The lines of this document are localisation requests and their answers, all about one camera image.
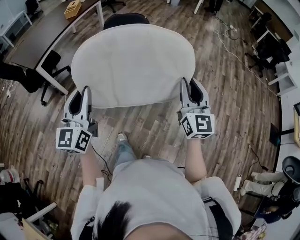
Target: wire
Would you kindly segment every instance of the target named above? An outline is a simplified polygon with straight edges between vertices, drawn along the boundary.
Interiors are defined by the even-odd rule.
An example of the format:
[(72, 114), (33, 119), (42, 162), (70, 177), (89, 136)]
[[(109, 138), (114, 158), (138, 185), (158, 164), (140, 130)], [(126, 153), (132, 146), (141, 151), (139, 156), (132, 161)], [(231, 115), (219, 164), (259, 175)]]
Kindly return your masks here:
[(283, 143), (283, 144), (281, 144), (281, 145), (287, 145), (287, 144), (296, 144), (296, 142), (292, 142), (292, 143)]
[(260, 162), (260, 159), (259, 159), (258, 155), (254, 152), (254, 150), (253, 150), (252, 148), (251, 148), (251, 150), (253, 151), (253, 153), (254, 153), (255, 156), (257, 157), (259, 166), (262, 167), (263, 170), (266, 170), (266, 171), (272, 171), (271, 169), (268, 169), (267, 167), (261, 165), (261, 162)]
[(109, 182), (112, 183), (112, 181), (109, 179), (108, 172), (105, 170), (101, 170), (101, 172), (104, 173), (107, 176), (107, 179), (109, 180)]
[(3, 105), (3, 107), (0, 104), (0, 125), (1, 125), (1, 116), (2, 116), (2, 109), (5, 107), (5, 105), (8, 104), (8, 96), (6, 97), (5, 103)]
[[(243, 182), (243, 175), (242, 174), (240, 174), (238, 177), (240, 177), (241, 178), (241, 181), (242, 181), (242, 186), (243, 186), (243, 184), (244, 184), (244, 182)], [(236, 204), (237, 206), (239, 205), (239, 203), (240, 203), (240, 193), (239, 193), (239, 199), (238, 199), (238, 203)]]
[(249, 72), (250, 73), (253, 73), (254, 74), (254, 76), (263, 84), (263, 85), (265, 85), (265, 87), (271, 92), (271, 93), (273, 93), (275, 96), (277, 96), (277, 97), (280, 97), (280, 95), (278, 95), (278, 94), (276, 94), (276, 93), (274, 93), (253, 71), (251, 71), (236, 55), (234, 55), (232, 52), (230, 52), (228, 49), (227, 49), (227, 47), (225, 46), (225, 44), (224, 44), (224, 42), (221, 40), (221, 38), (220, 38), (220, 35), (223, 35), (223, 36), (225, 36), (226, 37), (226, 35), (225, 34), (223, 34), (223, 33), (219, 33), (219, 31), (217, 30), (217, 29), (214, 29), (213, 30), (213, 32), (214, 33), (216, 33), (217, 34), (217, 37), (219, 38), (219, 40), (220, 40), (220, 42), (223, 44), (223, 46), (224, 46), (224, 48), (226, 49), (226, 51), (227, 52), (229, 52), (231, 55), (233, 55), (233, 56), (235, 56), (248, 70), (249, 70)]
[(257, 157), (257, 161), (256, 162), (254, 162), (254, 163), (252, 163), (251, 165), (250, 165), (250, 167), (249, 167), (249, 169), (248, 169), (248, 173), (247, 173), (247, 177), (245, 178), (245, 179), (248, 179), (248, 177), (249, 177), (249, 172), (250, 172), (250, 169), (251, 169), (251, 167), (254, 165), (254, 164), (256, 164), (256, 163), (258, 163), (259, 164), (259, 166), (263, 169), (263, 170), (266, 170), (266, 171), (271, 171), (270, 169), (268, 169), (267, 167), (265, 167), (265, 166), (263, 166), (263, 165), (261, 165), (261, 163), (260, 163), (260, 159), (259, 159), (259, 157), (258, 157), (258, 155), (254, 152), (254, 150), (251, 148), (251, 150), (253, 151), (253, 153), (255, 154), (255, 156)]
[[(99, 153), (96, 152), (96, 150), (94, 149), (94, 146), (93, 146), (93, 145), (92, 145), (92, 148), (93, 148), (94, 152), (95, 152), (99, 157), (101, 157), (101, 155), (100, 155)], [(111, 171), (109, 170), (109, 167), (108, 167), (108, 164), (107, 164), (106, 160), (105, 160), (103, 157), (101, 157), (101, 158), (102, 158), (102, 160), (104, 161), (104, 163), (105, 163), (105, 165), (106, 165), (106, 168), (107, 168), (108, 172), (112, 175)]]
[(228, 28), (228, 30), (226, 31), (226, 35), (227, 35), (228, 38), (230, 38), (230, 39), (233, 40), (233, 41), (240, 39), (240, 40), (242, 40), (246, 45), (248, 45), (247, 41), (244, 40), (244, 39), (242, 39), (241, 37), (237, 37), (237, 38), (232, 38), (232, 37), (230, 37), (229, 34), (228, 34), (228, 32), (230, 32), (231, 30), (233, 30), (233, 28), (231, 28), (230, 26), (228, 26), (227, 23), (225, 23), (222, 19), (218, 18), (217, 16), (215, 16), (215, 18), (216, 18), (217, 20), (219, 20), (220, 23), (224, 24), (224, 25)]

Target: sneaker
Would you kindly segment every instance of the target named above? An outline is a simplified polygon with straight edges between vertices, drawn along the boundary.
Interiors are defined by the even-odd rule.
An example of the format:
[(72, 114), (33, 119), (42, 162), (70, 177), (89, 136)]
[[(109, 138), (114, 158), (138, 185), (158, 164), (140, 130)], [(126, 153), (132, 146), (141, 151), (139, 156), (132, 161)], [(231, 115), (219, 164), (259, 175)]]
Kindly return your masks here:
[(151, 159), (151, 156), (150, 155), (144, 155), (143, 159)]
[(120, 142), (128, 142), (127, 136), (125, 133), (119, 133), (117, 138), (118, 143)]
[(247, 193), (247, 190), (246, 190), (246, 185), (248, 184), (248, 182), (250, 182), (249, 180), (245, 180), (244, 181), (244, 184), (240, 190), (240, 195), (243, 196)]
[(258, 174), (258, 172), (252, 172), (252, 173), (251, 173), (251, 177), (252, 177), (252, 179), (253, 179), (253, 182), (258, 182), (258, 181), (255, 179), (255, 177), (256, 177), (257, 174)]

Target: white cushion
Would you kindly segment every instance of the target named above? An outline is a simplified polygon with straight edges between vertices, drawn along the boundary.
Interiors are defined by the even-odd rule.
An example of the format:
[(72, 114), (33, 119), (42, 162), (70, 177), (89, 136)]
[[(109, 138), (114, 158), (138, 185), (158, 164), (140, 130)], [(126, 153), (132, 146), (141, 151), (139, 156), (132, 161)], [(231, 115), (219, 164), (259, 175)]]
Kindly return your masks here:
[(72, 78), (92, 91), (95, 108), (146, 105), (179, 96), (179, 82), (195, 71), (192, 45), (180, 34), (149, 24), (123, 25), (85, 41), (72, 60)]

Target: power strip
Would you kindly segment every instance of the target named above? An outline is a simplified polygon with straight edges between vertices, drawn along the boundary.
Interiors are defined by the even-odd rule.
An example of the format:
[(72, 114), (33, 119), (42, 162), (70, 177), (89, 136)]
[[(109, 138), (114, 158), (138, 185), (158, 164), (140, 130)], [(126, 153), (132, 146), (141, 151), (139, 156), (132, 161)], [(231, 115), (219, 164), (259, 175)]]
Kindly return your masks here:
[(239, 190), (240, 188), (240, 181), (242, 180), (242, 178), (240, 176), (238, 176), (235, 180), (235, 184), (234, 184), (234, 187), (233, 187), (233, 190), (236, 192)]
[(238, 31), (236, 30), (236, 28), (233, 27), (232, 25), (230, 25), (230, 28), (231, 28), (233, 31), (238, 32)]

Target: desk surface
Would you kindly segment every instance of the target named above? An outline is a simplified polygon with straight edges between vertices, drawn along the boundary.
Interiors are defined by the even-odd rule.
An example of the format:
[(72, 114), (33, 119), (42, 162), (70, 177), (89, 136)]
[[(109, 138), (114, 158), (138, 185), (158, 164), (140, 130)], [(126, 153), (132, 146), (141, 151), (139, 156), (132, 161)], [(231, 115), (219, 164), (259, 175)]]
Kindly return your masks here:
[(66, 19), (64, 12), (70, 2), (62, 2), (52, 12), (39, 20), (25, 34), (11, 61), (20, 66), (35, 69), (45, 52), (63, 31), (88, 8), (100, 0), (86, 0), (77, 16)]

